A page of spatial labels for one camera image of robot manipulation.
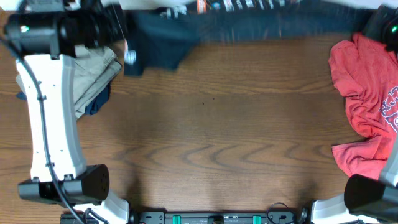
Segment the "black printed sports jersey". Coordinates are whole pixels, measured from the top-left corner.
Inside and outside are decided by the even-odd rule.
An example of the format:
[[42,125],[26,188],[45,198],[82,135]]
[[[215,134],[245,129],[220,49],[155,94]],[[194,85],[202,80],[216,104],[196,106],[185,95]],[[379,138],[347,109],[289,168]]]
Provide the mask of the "black printed sports jersey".
[[194,1],[129,11],[124,74],[146,68],[176,70],[200,44],[276,40],[330,32],[357,32],[372,10],[328,1]]

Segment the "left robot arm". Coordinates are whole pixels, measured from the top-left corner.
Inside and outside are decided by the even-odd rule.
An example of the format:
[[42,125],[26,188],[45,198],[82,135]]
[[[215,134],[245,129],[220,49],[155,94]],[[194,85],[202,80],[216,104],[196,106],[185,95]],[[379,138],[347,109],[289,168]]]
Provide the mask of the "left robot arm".
[[126,23],[117,3],[22,1],[4,26],[2,44],[16,58],[29,107],[30,179],[21,199],[69,209],[74,223],[128,223],[129,204],[110,188],[104,164],[84,158],[73,104],[76,47],[105,47],[123,39]]

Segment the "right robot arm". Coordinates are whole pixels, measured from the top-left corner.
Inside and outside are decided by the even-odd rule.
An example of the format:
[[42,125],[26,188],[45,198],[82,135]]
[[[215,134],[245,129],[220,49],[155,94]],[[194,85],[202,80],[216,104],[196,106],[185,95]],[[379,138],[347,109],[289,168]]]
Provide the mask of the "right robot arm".
[[362,32],[331,49],[335,88],[363,142],[333,146],[348,175],[344,192],[316,200],[300,223],[395,223],[397,221],[397,8],[383,4]]

